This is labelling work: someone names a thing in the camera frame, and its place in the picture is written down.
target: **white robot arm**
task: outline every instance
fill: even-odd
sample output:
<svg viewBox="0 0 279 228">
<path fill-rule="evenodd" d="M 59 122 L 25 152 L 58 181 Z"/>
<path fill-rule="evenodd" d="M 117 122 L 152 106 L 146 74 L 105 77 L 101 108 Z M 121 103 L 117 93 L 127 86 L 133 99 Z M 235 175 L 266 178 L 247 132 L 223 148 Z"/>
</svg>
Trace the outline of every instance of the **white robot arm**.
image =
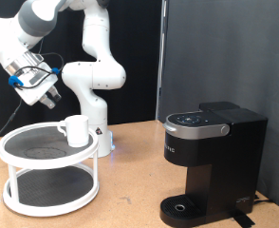
<svg viewBox="0 0 279 228">
<path fill-rule="evenodd" d="M 47 97 L 47 92 L 56 102 L 61 99 L 54 86 L 57 76 L 52 73 L 47 76 L 51 68 L 41 55 L 29 49 L 54 29 L 57 12 L 64 10 L 64 4 L 69 2 L 28 0 L 14 18 L 0 18 L 0 64 L 9 76 L 17 76 L 24 87 L 31 87 L 15 88 L 28 105 L 40 101 L 53 108 L 55 103 Z"/>
<path fill-rule="evenodd" d="M 83 49 L 97 61 L 69 63 L 65 65 L 62 76 L 64 83 L 78 97 L 82 114 L 89 117 L 90 128 L 99 135 L 99 157 L 108 155 L 114 146 L 112 134 L 107 128 L 107 103 L 96 96 L 93 89 L 120 88 L 126 80 L 125 70 L 110 51 L 110 23 L 106 9 L 109 1 L 27 0 L 14 18 L 0 19 L 0 63 L 9 75 L 18 72 L 18 78 L 30 86 L 31 83 L 40 82 L 46 73 L 33 69 L 20 71 L 21 68 L 33 66 L 46 71 L 50 71 L 50 68 L 40 55 L 28 49 L 54 29 L 58 11 L 68 7 L 84 11 Z M 33 89 L 16 88 L 16 91 L 29 105 L 41 101 L 52 107 L 54 104 L 47 98 L 46 92 L 60 98 L 54 87 L 56 81 L 56 75 L 51 75 Z"/>
<path fill-rule="evenodd" d="M 99 136 L 99 157 L 107 156 L 114 146 L 107 128 L 107 103 L 93 89 L 121 88 L 126 80 L 125 70 L 110 51 L 108 2 L 77 0 L 69 6 L 84 11 L 83 49 L 97 61 L 69 63 L 62 72 L 65 85 L 76 94 L 82 114 L 89 117 L 90 128 Z"/>
</svg>

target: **black coffee maker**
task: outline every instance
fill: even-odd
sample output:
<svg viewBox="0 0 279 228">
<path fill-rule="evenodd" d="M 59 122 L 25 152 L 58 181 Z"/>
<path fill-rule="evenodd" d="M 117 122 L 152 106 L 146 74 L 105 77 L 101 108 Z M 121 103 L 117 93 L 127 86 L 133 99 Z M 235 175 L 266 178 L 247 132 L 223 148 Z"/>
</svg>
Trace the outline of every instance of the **black coffee maker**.
<svg viewBox="0 0 279 228">
<path fill-rule="evenodd" d="M 226 102 L 168 116 L 165 158 L 188 171 L 186 193 L 165 199 L 160 218 L 173 227 L 244 220 L 253 207 L 267 122 Z"/>
</svg>

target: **dark background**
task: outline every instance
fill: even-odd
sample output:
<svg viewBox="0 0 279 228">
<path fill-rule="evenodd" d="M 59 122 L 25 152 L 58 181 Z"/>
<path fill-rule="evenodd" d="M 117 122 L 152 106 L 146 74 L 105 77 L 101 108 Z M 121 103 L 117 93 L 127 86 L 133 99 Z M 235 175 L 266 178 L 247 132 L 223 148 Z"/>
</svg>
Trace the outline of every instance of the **dark background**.
<svg viewBox="0 0 279 228">
<path fill-rule="evenodd" d="M 0 17 L 14 17 L 24 0 L 0 0 Z M 155 119 L 158 84 L 158 53 L 161 0 L 112 0 L 110 16 L 110 47 L 114 58 L 125 68 L 125 85 L 115 90 L 95 90 L 108 103 L 108 123 L 123 124 Z M 66 63 L 95 61 L 82 49 L 83 11 L 60 12 L 58 23 L 48 36 L 42 53 L 57 52 Z M 32 52 L 39 50 L 40 43 Z M 58 57 L 47 56 L 51 67 L 60 67 Z M 9 75 L 0 65 L 0 129 L 19 104 L 19 95 L 8 85 Z M 14 121 L 3 132 L 28 124 L 60 121 L 80 114 L 75 94 L 65 86 L 61 75 L 55 84 L 63 99 L 54 109 L 43 104 L 28 106 L 23 103 Z"/>
<path fill-rule="evenodd" d="M 160 120 L 232 102 L 269 118 L 258 191 L 279 205 L 279 0 L 170 0 Z"/>
</svg>

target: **table surface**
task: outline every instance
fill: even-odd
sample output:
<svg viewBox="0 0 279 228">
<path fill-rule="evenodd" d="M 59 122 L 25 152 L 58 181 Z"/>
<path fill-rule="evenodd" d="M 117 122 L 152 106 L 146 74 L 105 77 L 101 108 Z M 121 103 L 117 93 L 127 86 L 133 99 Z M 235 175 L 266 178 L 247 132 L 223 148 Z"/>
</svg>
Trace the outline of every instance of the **table surface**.
<svg viewBox="0 0 279 228">
<path fill-rule="evenodd" d="M 187 168 L 164 159 L 162 123 L 127 123 L 109 129 L 114 133 L 116 149 L 99 159 L 100 192 L 85 207 L 63 216 L 31 218 L 7 209 L 2 192 L 9 173 L 0 160 L 0 227 L 168 227 L 159 218 L 159 205 L 168 197 L 184 194 Z M 92 160 L 84 164 L 92 167 Z M 279 206 L 259 203 L 249 217 L 255 228 L 279 227 Z M 200 227 L 240 228 L 232 218 Z"/>
</svg>

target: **black cable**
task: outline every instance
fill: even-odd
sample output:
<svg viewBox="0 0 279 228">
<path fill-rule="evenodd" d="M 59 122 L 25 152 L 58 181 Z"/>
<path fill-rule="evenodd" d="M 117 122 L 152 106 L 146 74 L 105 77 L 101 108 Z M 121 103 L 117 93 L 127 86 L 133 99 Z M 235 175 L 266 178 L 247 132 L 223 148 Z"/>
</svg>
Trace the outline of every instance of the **black cable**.
<svg viewBox="0 0 279 228">
<path fill-rule="evenodd" d="M 40 55 L 42 55 L 42 56 L 44 56 L 44 55 L 57 55 L 57 56 L 59 56 L 61 58 L 61 60 L 62 60 L 62 66 L 60 67 L 59 70 L 61 71 L 64 68 L 65 61 L 64 61 L 64 58 L 63 58 L 62 55 L 60 55 L 58 53 L 55 53 L 55 52 L 50 52 L 50 53 L 45 53 L 45 54 L 40 54 Z"/>
<path fill-rule="evenodd" d="M 39 48 L 39 51 L 38 51 L 39 54 L 40 54 L 41 51 L 42 51 L 42 47 L 43 47 L 44 40 L 45 40 L 45 37 L 43 37 L 43 39 L 42 39 L 41 47 Z"/>
<path fill-rule="evenodd" d="M 273 200 L 271 200 L 271 199 L 256 200 L 256 201 L 253 203 L 253 205 L 256 205 L 256 204 L 261 203 L 261 202 L 274 202 L 274 201 L 273 201 Z"/>
<path fill-rule="evenodd" d="M 41 54 L 41 55 L 43 55 L 43 56 L 44 56 L 44 55 L 57 55 L 57 56 L 59 56 L 59 57 L 61 58 L 61 60 L 62 60 L 62 66 L 61 66 L 61 68 L 59 69 L 59 71 L 61 71 L 61 70 L 64 68 L 64 63 L 65 63 L 65 61 L 64 61 L 64 58 L 63 58 L 60 54 L 55 53 L 55 52 L 50 52 L 50 53 L 45 53 L 45 54 Z M 43 68 L 37 67 L 37 66 L 24 66 L 24 67 L 21 67 L 20 69 L 18 69 L 18 70 L 15 72 L 15 75 L 16 75 L 20 70 L 22 70 L 22 69 L 24 69 L 24 68 L 36 68 L 36 69 L 40 69 L 40 70 L 42 70 L 43 72 L 48 73 L 48 75 L 45 76 L 38 84 L 36 84 L 36 85 L 34 85 L 34 86 L 26 87 L 26 86 L 18 85 L 17 83 L 14 84 L 18 89 L 21 89 L 21 90 L 23 90 L 23 88 L 34 88 L 34 87 L 39 86 L 48 76 L 50 76 L 51 74 L 54 73 L 54 72 L 49 72 L 49 71 L 47 71 L 47 70 L 45 70 L 45 69 L 43 69 Z"/>
<path fill-rule="evenodd" d="M 23 89 L 23 88 L 34 88 L 34 87 L 39 86 L 39 85 L 40 85 L 48 76 L 50 76 L 50 75 L 51 75 L 51 73 L 48 73 L 47 76 L 45 76 L 38 84 L 36 84 L 36 85 L 34 85 L 34 86 L 25 87 L 25 86 L 21 86 L 21 85 L 17 85 L 17 84 L 15 84 L 15 86 L 16 86 L 17 88 L 19 88 L 19 89 Z"/>
<path fill-rule="evenodd" d="M 15 111 L 13 112 L 13 114 L 9 117 L 8 122 L 6 123 L 6 125 L 4 125 L 4 127 L 0 130 L 0 134 L 6 129 L 6 127 L 9 125 L 9 123 L 11 123 L 18 111 L 18 109 L 20 108 L 20 106 L 22 105 L 23 99 L 20 99 L 20 103 L 19 105 L 16 107 Z"/>
</svg>

